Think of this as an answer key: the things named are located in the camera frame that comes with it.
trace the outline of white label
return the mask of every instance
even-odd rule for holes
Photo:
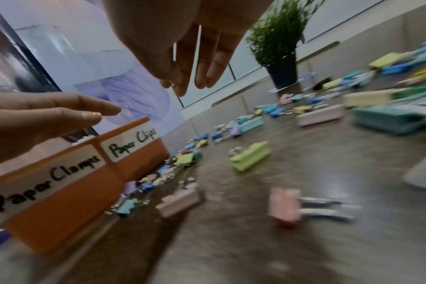
[[[0,185],[0,224],[105,165],[92,145],[44,164],[40,170]]]
[[[148,121],[101,142],[101,147],[116,163],[158,138],[152,122]]]

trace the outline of table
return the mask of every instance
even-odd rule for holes
[[[405,76],[380,77],[368,88]],[[272,87],[268,81],[246,92],[271,103],[276,98],[266,92]],[[188,121],[165,138],[169,148],[205,130],[213,133],[215,119],[226,123],[227,116],[243,114],[252,107],[245,98]],[[240,100],[244,107],[235,106]],[[228,150],[260,141],[269,141],[272,155],[248,172],[235,172]],[[294,117],[264,116],[263,127],[210,143],[203,153],[178,178],[194,176],[206,202],[161,220],[154,206],[176,182],[165,185],[148,207],[117,222],[62,283],[426,283],[426,190],[402,181],[426,156],[426,131],[394,137],[355,127],[349,115],[299,129]],[[345,199],[362,207],[360,217],[351,224],[313,219],[295,230],[277,229],[267,217],[273,187]]]

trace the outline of green plant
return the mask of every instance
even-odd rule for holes
[[[277,0],[250,29],[252,34],[246,38],[257,62],[263,67],[270,67],[291,55],[308,20],[324,2],[325,0]]]

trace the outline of hand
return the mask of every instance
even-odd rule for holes
[[[0,93],[0,163],[120,111],[110,102],[78,94]]]
[[[200,35],[195,85],[221,78],[249,28],[273,0],[103,0],[112,28],[163,87],[186,94]],[[176,61],[173,44],[176,43]]]

